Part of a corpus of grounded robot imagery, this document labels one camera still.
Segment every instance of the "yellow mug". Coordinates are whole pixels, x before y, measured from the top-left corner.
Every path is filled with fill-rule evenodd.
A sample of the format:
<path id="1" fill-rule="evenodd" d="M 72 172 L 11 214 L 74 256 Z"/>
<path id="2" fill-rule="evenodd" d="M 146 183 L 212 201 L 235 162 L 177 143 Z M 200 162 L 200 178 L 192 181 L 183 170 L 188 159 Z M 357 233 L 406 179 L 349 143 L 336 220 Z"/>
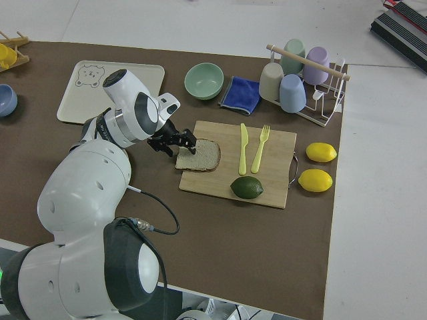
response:
<path id="1" fill-rule="evenodd" d="M 0 67 L 3 69 L 10 68 L 16 62 L 17 56 L 15 50 L 0 43 Z"/>

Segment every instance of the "blue towel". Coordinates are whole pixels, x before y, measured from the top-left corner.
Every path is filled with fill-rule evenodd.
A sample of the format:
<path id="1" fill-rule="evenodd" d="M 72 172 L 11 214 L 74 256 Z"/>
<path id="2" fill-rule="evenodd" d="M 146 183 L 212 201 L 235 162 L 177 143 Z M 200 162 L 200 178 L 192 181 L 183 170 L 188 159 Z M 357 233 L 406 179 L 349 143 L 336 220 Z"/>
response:
<path id="1" fill-rule="evenodd" d="M 260 83 L 240 77 L 232 77 L 220 107 L 251 115 L 260 102 Z"/>

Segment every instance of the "cup rack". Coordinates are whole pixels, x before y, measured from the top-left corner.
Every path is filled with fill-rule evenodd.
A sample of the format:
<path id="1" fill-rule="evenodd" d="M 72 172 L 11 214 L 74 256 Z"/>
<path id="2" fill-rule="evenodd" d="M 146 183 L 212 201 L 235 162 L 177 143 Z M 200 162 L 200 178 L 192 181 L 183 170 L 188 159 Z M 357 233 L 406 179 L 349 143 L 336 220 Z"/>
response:
<path id="1" fill-rule="evenodd" d="M 346 61 L 344 59 L 339 59 L 332 64 L 332 68 L 327 68 L 288 51 L 284 51 L 283 49 L 279 49 L 274 45 L 267 45 L 267 49 L 271 51 L 272 59 L 276 52 L 295 59 L 305 65 L 311 65 L 316 69 L 329 73 L 328 79 L 320 85 L 310 85 L 304 81 L 302 73 L 297 74 L 303 81 L 304 89 L 306 90 L 307 104 L 296 114 L 317 125 L 325 127 L 332 118 L 332 115 L 342 110 L 342 99 L 345 94 L 344 83 L 350 80 L 350 76 L 342 72 Z M 280 102 L 277 100 L 268 101 L 280 106 Z"/>
<path id="2" fill-rule="evenodd" d="M 18 47 L 22 46 L 22 45 L 26 45 L 29 42 L 28 37 L 23 36 L 20 32 L 17 31 L 17 34 L 19 37 L 16 38 L 9 38 L 8 36 L 6 36 L 6 34 L 4 34 L 3 32 L 0 31 L 0 35 L 3 36 L 4 39 L 0 39 L 0 43 L 12 48 L 13 50 L 15 50 L 16 54 L 17 54 L 17 60 L 16 62 L 10 66 L 10 68 L 8 69 L 4 69 L 2 67 L 0 67 L 0 72 L 5 71 L 5 70 L 9 70 L 11 68 L 17 67 L 18 65 L 23 65 L 24 63 L 27 63 L 29 61 L 29 56 L 27 55 L 23 55 L 19 50 Z"/>

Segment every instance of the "brown tablecloth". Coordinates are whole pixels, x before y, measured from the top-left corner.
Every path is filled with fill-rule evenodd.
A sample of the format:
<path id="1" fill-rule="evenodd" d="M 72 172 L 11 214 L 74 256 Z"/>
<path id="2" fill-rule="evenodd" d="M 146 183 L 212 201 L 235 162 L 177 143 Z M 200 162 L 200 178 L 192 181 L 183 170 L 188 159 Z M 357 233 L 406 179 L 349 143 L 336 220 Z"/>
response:
<path id="1" fill-rule="evenodd" d="M 323 128 L 262 101 L 245 117 L 218 107 L 226 85 L 210 101 L 194 99 L 183 86 L 186 72 L 201 62 L 219 65 L 225 84 L 233 75 L 259 81 L 268 59 L 76 43 L 32 42 L 21 51 L 31 61 L 0 73 L 0 83 L 12 86 L 19 100 L 15 112 L 0 119 L 2 239 L 24 245 L 52 240 L 37 218 L 37 199 L 50 174 L 80 138 L 81 126 L 60 122 L 56 112 L 81 60 L 161 65 L 166 72 L 161 93 L 170 92 L 181 102 L 171 118 L 178 129 L 193 129 L 196 120 L 244 122 L 250 127 L 268 123 L 274 130 L 298 134 L 299 172 L 321 168 L 335 178 L 337 161 L 312 163 L 305 148 L 323 141 L 338 150 L 340 113 Z M 293 317 L 322 318 L 334 186 L 313 194 L 296 183 L 286 208 L 274 209 L 180 191 L 181 172 L 174 169 L 173 159 L 145 142 L 128 152 L 131 184 L 163 199 L 181 223 L 177 235 L 149 235 L 165 260 L 170 284 Z M 116 215 L 141 217 L 160 229 L 174 228 L 163 207 L 130 191 Z"/>

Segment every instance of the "green bowl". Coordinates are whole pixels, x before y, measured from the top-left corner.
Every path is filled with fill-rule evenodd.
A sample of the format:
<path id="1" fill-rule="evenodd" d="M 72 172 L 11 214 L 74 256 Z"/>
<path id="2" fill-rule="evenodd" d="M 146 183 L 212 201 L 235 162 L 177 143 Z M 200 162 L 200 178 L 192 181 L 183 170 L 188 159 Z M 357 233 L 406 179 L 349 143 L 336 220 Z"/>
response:
<path id="1" fill-rule="evenodd" d="M 200 63 L 192 67 L 185 75 L 184 85 L 188 93 L 200 100 L 208 100 L 220 93 L 224 83 L 224 74 L 213 63 Z"/>

